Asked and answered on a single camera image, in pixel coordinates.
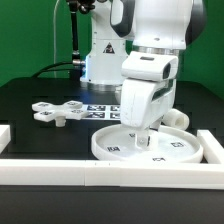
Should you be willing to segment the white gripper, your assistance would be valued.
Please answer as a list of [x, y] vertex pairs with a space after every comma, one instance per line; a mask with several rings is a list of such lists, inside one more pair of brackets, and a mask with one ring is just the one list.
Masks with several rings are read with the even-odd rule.
[[127, 78], [122, 86], [120, 120], [127, 127], [137, 129], [135, 146], [146, 149], [150, 126], [157, 131], [165, 115], [174, 104], [174, 81], [151, 82]]

